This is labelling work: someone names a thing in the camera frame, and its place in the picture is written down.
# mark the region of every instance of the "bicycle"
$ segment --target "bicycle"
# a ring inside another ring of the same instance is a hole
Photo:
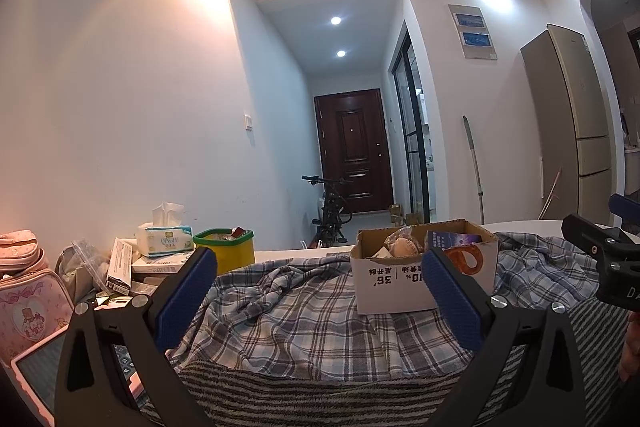
[[[342,220],[341,214],[347,200],[338,191],[336,185],[346,185],[353,183],[350,180],[340,178],[339,180],[329,180],[320,176],[302,176],[302,179],[312,185],[324,184],[324,206],[322,207],[322,219],[313,219],[311,222],[317,225],[316,235],[311,240],[309,248],[329,248],[335,243],[346,243],[347,238],[342,233],[342,226],[353,219],[353,213],[349,212],[349,219]]]

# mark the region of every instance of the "plaid shirt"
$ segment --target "plaid shirt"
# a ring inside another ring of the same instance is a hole
[[[495,293],[520,307],[570,308],[593,295],[595,261],[559,238],[501,233]],[[232,369],[311,380],[378,381],[462,370],[472,354],[437,310],[358,315],[349,255],[269,261],[217,277],[182,343]]]

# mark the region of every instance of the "green rim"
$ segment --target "green rim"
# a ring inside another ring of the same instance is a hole
[[[237,247],[242,245],[245,241],[248,241],[254,237],[253,230],[245,230],[241,237],[237,239],[231,239],[229,241],[222,239],[206,239],[207,235],[213,233],[231,233],[231,229],[210,229],[204,232],[197,233],[193,236],[193,242],[196,245],[203,245],[204,247]]]

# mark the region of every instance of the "blue textured pad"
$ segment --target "blue textured pad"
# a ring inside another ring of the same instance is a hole
[[[474,352],[480,351],[484,343],[480,315],[431,250],[422,256],[422,279],[458,344]]]
[[[191,324],[218,272],[216,255],[207,250],[198,259],[182,284],[169,297],[156,318],[154,341],[158,350],[177,347]]]
[[[623,217],[634,225],[640,225],[640,204],[620,194],[614,194],[609,198],[609,212]]]

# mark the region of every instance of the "blue gripper pad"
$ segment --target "blue gripper pad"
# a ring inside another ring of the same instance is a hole
[[[193,259],[194,263],[191,259],[188,260],[178,273],[171,276],[179,279],[175,280],[175,287],[171,284],[165,286],[166,289],[172,290],[170,295],[158,295],[160,299],[166,299],[164,306],[154,314],[155,317],[152,317],[154,342],[161,353],[180,344],[191,324],[191,319],[216,278],[218,272],[216,254],[209,248],[200,247],[196,250],[198,251],[200,255],[197,259]],[[154,292],[154,301],[156,301],[156,294],[161,291],[165,283],[169,281],[162,282]]]
[[[476,284],[475,280],[469,278],[473,284]],[[452,277],[449,269],[432,250],[422,256],[422,279],[458,344],[473,352],[480,351],[484,343],[482,318],[458,282]]]
[[[609,198],[609,212],[640,225],[640,204],[620,194],[614,194]]]

